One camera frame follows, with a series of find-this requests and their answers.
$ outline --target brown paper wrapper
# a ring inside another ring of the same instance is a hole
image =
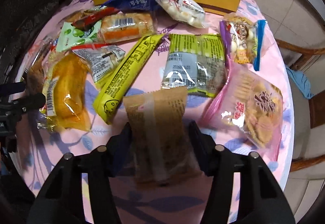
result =
[[[182,122],[186,97],[186,87],[124,97],[138,187],[174,184],[200,173]]]

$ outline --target white sticker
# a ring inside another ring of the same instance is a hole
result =
[[[115,21],[115,28],[126,27],[130,25],[135,25],[133,18],[120,18]]]
[[[48,91],[46,94],[46,108],[47,108],[47,116],[48,117],[56,116],[53,94],[54,94],[54,88],[55,88],[58,80],[59,80],[59,77],[52,79],[48,86]]]
[[[194,87],[197,73],[196,54],[176,52],[168,55],[164,80],[169,80],[170,87],[178,87],[180,85],[185,85],[188,88]]]

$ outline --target cartoon boy logo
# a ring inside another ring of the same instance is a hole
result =
[[[114,109],[116,109],[117,105],[120,102],[118,100],[108,100],[104,104],[104,111],[107,115],[109,115],[111,112],[113,112]]]

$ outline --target blue wrapper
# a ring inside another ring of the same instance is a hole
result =
[[[261,62],[261,49],[262,49],[262,42],[264,36],[264,28],[265,24],[268,22],[266,20],[260,19],[256,22],[256,33],[257,33],[257,55],[254,59],[253,66],[255,71],[260,70],[260,62]]]
[[[119,10],[155,11],[159,8],[155,0],[108,0],[103,5]]]

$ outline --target blue cloth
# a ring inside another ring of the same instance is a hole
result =
[[[310,92],[310,81],[306,75],[301,71],[295,71],[290,69],[287,65],[285,66],[288,75],[295,82],[303,96],[307,99],[311,99],[314,94]]]

